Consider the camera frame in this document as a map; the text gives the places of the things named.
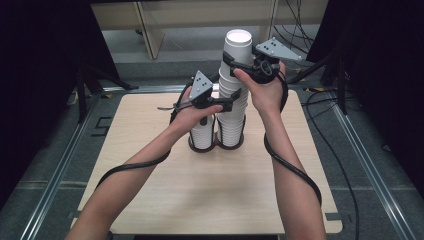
person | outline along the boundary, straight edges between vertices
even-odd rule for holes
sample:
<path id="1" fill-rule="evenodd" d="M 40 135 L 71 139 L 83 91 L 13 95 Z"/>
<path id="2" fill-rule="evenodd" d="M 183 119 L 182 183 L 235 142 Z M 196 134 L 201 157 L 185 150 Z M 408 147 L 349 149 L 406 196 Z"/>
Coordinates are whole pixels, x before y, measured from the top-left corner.
<path id="1" fill-rule="evenodd" d="M 285 66 L 281 62 L 280 70 L 285 73 Z M 268 84 L 257 84 L 240 69 L 235 69 L 234 74 L 249 88 L 252 103 L 262 119 L 272 149 L 305 172 L 281 119 L 280 102 L 283 90 L 280 80 L 274 79 Z M 188 98 L 189 92 L 190 88 L 183 94 L 183 99 Z M 206 109 L 184 108 L 162 133 L 126 163 L 148 162 L 161 157 L 202 117 L 221 110 L 222 106 L 219 105 Z M 323 216 L 315 192 L 304 180 L 275 159 L 272 160 L 272 165 L 277 204 L 287 239 L 326 239 Z M 106 178 L 87 201 L 65 239 L 106 239 L 114 220 L 136 196 L 154 169 L 155 166 L 128 170 Z"/>

black cable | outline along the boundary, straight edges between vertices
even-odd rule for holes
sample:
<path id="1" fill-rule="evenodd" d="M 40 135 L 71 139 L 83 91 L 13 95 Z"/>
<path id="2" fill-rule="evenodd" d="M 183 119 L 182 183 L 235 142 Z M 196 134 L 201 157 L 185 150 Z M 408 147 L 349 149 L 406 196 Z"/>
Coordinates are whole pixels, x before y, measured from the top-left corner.
<path id="1" fill-rule="evenodd" d="M 300 48 L 300 47 L 298 47 L 298 46 L 296 46 L 296 45 L 294 45 L 294 44 L 291 44 L 290 43 L 290 41 L 289 40 L 287 40 L 279 31 L 278 31 L 278 29 L 274 26 L 274 30 L 278 33 L 278 35 L 280 35 L 280 37 L 287 43 L 287 44 L 290 44 L 291 46 L 293 46 L 293 47 L 295 47 L 297 50 L 299 50 L 299 51 L 301 51 L 301 52 L 303 52 L 303 53 L 305 53 L 305 54 L 308 54 L 308 52 L 306 52 L 305 50 L 303 50 L 302 48 Z"/>
<path id="2" fill-rule="evenodd" d="M 311 96 L 309 96 L 308 100 L 306 101 L 306 111 L 307 111 L 309 117 L 312 116 L 312 114 L 311 114 L 311 112 L 309 110 L 309 102 L 318 93 L 322 93 L 322 92 L 315 92 L 315 93 L 313 93 Z M 344 167 L 343 167 L 343 165 L 342 165 L 342 163 L 340 161 L 340 158 L 338 157 L 338 155 L 336 154 L 336 152 L 334 151 L 333 147 L 328 142 L 328 140 L 324 137 L 324 134 L 318 128 L 318 126 L 317 126 L 317 124 L 316 124 L 316 122 L 315 122 L 315 120 L 313 118 L 311 118 L 311 122 L 315 126 L 316 130 L 318 131 L 319 135 L 322 137 L 322 139 L 324 140 L 324 142 L 327 144 L 327 146 L 330 149 L 330 151 L 333 153 L 333 156 L 336 158 L 337 163 L 339 164 L 339 167 L 340 167 L 340 169 L 341 169 L 341 171 L 343 173 L 343 176 L 345 178 L 345 181 L 346 181 L 346 184 L 348 186 L 349 192 L 350 192 L 350 194 L 352 196 L 353 205 L 354 205 L 354 208 L 355 208 L 355 215 L 356 215 L 356 217 L 355 217 L 355 220 L 356 220 L 356 236 L 355 236 L 355 239 L 357 240 L 357 239 L 359 239 L 359 209 L 358 209 L 358 203 L 356 201 L 355 193 L 353 192 L 352 186 L 351 186 L 350 181 L 349 181 L 349 179 L 347 177 L 346 171 L 344 170 Z"/>
<path id="3" fill-rule="evenodd" d="M 175 117 L 177 116 L 178 112 L 183 110 L 184 108 L 187 107 L 191 107 L 192 105 L 190 104 L 189 106 L 184 106 L 182 108 L 180 108 L 180 104 L 181 104 L 181 100 L 183 98 L 184 93 L 186 92 L 186 90 L 192 85 L 192 83 L 187 83 L 183 89 L 183 91 L 181 92 L 180 96 L 178 97 L 177 102 L 174 104 L 174 111 L 171 113 L 171 117 L 169 120 L 169 124 L 171 124 Z M 163 161 L 165 161 L 166 158 L 168 158 L 169 154 L 171 153 L 171 149 L 166 152 L 163 156 L 159 157 L 158 159 L 149 161 L 149 162 L 142 162 L 142 163 L 132 163 L 132 164 L 123 164 L 117 167 L 114 167 L 112 169 L 110 169 L 109 171 L 107 171 L 102 178 L 100 179 L 99 183 L 96 186 L 96 189 L 100 186 L 100 184 L 102 184 L 104 182 L 104 180 L 106 178 L 108 178 L 110 175 L 117 173 L 117 172 L 121 172 L 121 171 L 126 171 L 126 170 L 131 170 L 131 169 L 138 169 L 138 168 L 146 168 L 146 167 L 150 167 L 153 165 L 157 165 Z"/>
<path id="4" fill-rule="evenodd" d="M 281 81 L 281 84 L 282 84 L 281 86 L 283 88 L 283 96 L 282 96 L 281 103 L 280 103 L 280 112 L 282 112 L 283 109 L 284 109 L 284 106 L 286 105 L 287 99 L 288 99 L 289 88 L 287 86 L 285 74 L 282 71 L 280 71 L 279 73 L 281 73 L 282 76 L 280 76 L 280 74 L 276 74 L 276 77 Z M 285 159 L 280 157 L 272 149 L 271 145 L 269 144 L 268 139 L 266 137 L 266 133 L 264 135 L 264 145 L 265 145 L 265 149 L 267 150 L 267 152 L 269 153 L 269 155 L 271 155 L 271 157 L 273 159 L 275 159 L 278 163 L 280 163 L 281 165 L 286 167 L 288 170 L 292 171 L 294 174 L 296 174 L 297 176 L 302 178 L 309 186 L 312 187 L 315 194 L 317 195 L 319 204 L 321 205 L 322 204 L 322 196 L 321 196 L 321 192 L 320 192 L 318 186 L 316 185 L 316 183 L 306 173 L 304 173 L 303 171 L 296 168 L 294 165 L 292 165 L 291 163 L 287 162 Z"/>
<path id="5" fill-rule="evenodd" d="M 312 180 L 306 173 L 302 172 L 300 169 L 293 166 L 291 163 L 287 162 L 282 157 L 280 157 L 278 154 L 276 154 L 274 152 L 274 150 L 272 150 L 271 145 L 269 144 L 268 139 L 266 138 L 266 134 L 264 136 L 264 145 L 265 145 L 267 152 L 271 155 L 272 158 L 274 158 L 281 165 L 283 165 L 284 167 L 286 167 L 287 169 L 292 171 L 294 174 L 296 174 L 297 176 L 302 178 L 307 184 L 309 184 L 309 186 L 312 187 L 315 194 L 317 195 L 319 205 L 322 205 L 321 191 L 319 190 L 319 188 L 318 188 L 317 184 L 314 182 L 314 180 Z"/>
<path id="6" fill-rule="evenodd" d="M 291 7 L 291 5 L 290 5 L 290 3 L 289 3 L 289 1 L 288 0 L 286 0 L 286 3 L 287 3 L 287 6 L 290 8 L 290 11 L 292 12 L 292 14 L 293 14 L 293 17 L 294 17 L 294 19 L 296 20 L 296 26 L 299 26 L 299 30 L 300 30 L 300 32 L 302 33 L 302 35 L 303 36 L 306 36 L 307 38 L 309 38 L 308 37 L 308 35 L 305 33 L 305 31 L 303 30 L 303 28 L 302 28 L 302 24 L 300 23 L 300 21 L 299 21 L 299 19 L 296 17 L 296 14 L 294 13 L 294 11 L 293 11 L 293 8 Z"/>
<path id="7" fill-rule="evenodd" d="M 306 38 L 306 39 L 308 39 L 308 40 L 310 40 L 310 41 L 314 41 L 314 39 L 313 39 L 313 38 L 305 37 L 305 36 L 299 36 L 299 35 L 293 34 L 292 32 L 289 32 L 289 30 L 287 30 L 287 29 L 286 29 L 286 27 L 284 27 L 284 25 L 281 25 L 281 27 L 283 28 L 283 30 L 284 30 L 286 33 L 288 33 L 288 34 L 290 34 L 290 35 L 293 35 L 294 37 L 297 37 L 297 38 Z"/>

stacked cups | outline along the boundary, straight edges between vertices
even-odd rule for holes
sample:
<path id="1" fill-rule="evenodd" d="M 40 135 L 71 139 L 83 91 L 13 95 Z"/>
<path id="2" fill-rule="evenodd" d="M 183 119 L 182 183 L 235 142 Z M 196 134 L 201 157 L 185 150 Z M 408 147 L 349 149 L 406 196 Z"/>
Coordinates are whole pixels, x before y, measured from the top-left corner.
<path id="1" fill-rule="evenodd" d="M 225 38 L 224 51 L 229 53 L 236 62 L 252 65 L 252 35 L 241 29 L 229 31 Z M 224 61 L 221 62 L 219 75 L 220 98 L 229 98 L 232 93 L 240 88 L 242 89 L 240 98 L 233 103 L 233 110 L 217 114 L 219 126 L 217 138 L 220 146 L 234 149 L 243 143 L 243 129 L 249 90 L 237 78 L 230 76 L 230 66 Z"/>
<path id="2" fill-rule="evenodd" d="M 200 120 L 190 131 L 189 146 L 196 152 L 207 152 L 215 146 L 215 116 L 207 116 Z"/>

wooden table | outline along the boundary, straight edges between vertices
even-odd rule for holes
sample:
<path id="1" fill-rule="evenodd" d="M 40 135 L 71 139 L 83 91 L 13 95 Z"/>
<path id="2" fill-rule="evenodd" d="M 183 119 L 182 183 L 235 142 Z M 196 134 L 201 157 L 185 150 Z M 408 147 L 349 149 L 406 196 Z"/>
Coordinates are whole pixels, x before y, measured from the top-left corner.
<path id="1" fill-rule="evenodd" d="M 170 111 L 157 107 L 172 106 L 178 96 L 161 93 L 122 98 L 79 210 L 107 170 L 122 164 L 168 125 Z M 263 145 L 264 129 L 250 98 L 248 101 L 245 140 L 240 148 L 215 147 L 207 153 L 196 153 L 188 145 L 188 135 L 184 136 L 116 219 L 111 231 L 195 235 L 284 233 L 271 160 Z M 290 91 L 282 115 L 300 159 L 321 190 L 326 231 L 340 232 L 340 219 L 326 219 L 327 214 L 337 215 L 337 208 L 294 91 Z"/>

right hand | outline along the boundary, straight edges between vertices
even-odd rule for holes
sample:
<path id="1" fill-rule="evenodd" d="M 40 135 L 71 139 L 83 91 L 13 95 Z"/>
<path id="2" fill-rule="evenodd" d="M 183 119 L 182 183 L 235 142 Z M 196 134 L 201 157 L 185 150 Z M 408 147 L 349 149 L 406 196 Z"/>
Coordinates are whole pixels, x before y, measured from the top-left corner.
<path id="1" fill-rule="evenodd" d="M 285 66 L 282 62 L 280 62 L 280 70 L 283 73 L 285 72 Z M 274 78 L 266 84 L 258 84 L 241 69 L 234 69 L 234 75 L 249 88 L 253 105 L 259 114 L 274 112 L 280 114 L 283 89 L 278 78 Z"/>

